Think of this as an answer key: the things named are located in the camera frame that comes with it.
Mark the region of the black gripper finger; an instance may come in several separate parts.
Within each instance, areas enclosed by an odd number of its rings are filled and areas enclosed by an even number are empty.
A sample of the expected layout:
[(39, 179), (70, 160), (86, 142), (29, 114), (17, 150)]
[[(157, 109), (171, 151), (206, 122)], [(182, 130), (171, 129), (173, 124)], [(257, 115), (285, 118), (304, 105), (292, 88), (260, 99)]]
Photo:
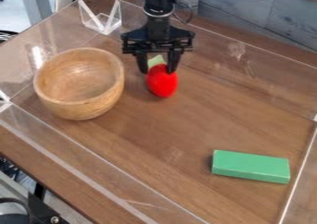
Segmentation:
[(136, 52), (135, 57), (136, 57), (136, 62), (138, 62), (138, 67), (139, 67), (140, 73), (146, 74), (147, 70), (148, 70), (147, 54), (144, 52)]
[(173, 49), (169, 52), (169, 62), (167, 62), (167, 73), (173, 74), (177, 70), (178, 62), (181, 59), (183, 51), (181, 49)]

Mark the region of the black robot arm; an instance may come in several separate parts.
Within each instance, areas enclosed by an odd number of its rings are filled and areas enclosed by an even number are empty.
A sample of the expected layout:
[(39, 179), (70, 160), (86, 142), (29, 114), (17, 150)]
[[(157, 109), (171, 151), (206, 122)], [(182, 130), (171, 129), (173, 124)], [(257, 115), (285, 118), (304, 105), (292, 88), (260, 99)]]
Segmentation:
[(136, 58), (140, 73), (148, 71), (147, 54), (167, 54), (166, 72), (177, 71), (182, 54), (193, 50), (194, 32), (179, 29), (170, 23), (178, 0), (144, 0), (143, 13), (147, 21), (136, 30), (122, 34), (123, 53)]

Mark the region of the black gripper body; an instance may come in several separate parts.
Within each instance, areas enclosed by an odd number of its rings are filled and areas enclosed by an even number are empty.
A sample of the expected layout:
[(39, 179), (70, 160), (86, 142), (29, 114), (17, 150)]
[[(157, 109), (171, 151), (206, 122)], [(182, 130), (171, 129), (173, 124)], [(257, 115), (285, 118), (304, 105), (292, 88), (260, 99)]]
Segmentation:
[(193, 49), (194, 32), (173, 26), (169, 17), (147, 17), (143, 26), (120, 38), (124, 54), (187, 51)]

